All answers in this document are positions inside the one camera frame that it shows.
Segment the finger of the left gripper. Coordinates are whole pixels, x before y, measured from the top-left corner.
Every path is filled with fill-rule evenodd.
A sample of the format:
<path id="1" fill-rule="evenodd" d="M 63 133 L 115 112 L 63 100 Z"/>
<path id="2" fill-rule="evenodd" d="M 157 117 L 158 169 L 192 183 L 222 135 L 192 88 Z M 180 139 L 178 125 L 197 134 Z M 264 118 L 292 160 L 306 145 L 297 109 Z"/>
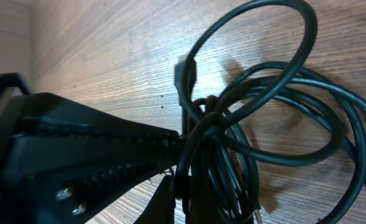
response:
<path id="1" fill-rule="evenodd" d="M 117 118 L 0 74 L 0 223 L 85 223 L 176 165 L 176 131 Z"/>

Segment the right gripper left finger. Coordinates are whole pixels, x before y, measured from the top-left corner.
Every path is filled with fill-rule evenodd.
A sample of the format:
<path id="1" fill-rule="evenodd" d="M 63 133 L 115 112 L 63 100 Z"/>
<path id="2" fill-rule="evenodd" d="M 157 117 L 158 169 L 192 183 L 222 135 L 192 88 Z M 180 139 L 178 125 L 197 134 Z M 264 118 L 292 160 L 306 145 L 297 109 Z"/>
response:
<path id="1" fill-rule="evenodd" d="M 174 224 L 174 176 L 166 175 L 134 224 Z"/>

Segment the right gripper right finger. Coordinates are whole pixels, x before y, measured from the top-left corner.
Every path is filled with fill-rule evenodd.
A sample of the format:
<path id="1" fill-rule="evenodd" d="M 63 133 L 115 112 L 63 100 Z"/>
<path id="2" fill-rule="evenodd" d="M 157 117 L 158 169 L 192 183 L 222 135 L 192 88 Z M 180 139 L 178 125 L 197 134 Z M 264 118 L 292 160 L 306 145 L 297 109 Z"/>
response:
<path id="1" fill-rule="evenodd" d="M 217 203 L 209 191 L 201 187 L 190 190 L 188 224 L 223 224 L 232 223 L 230 219 L 224 219 L 217 210 Z"/>

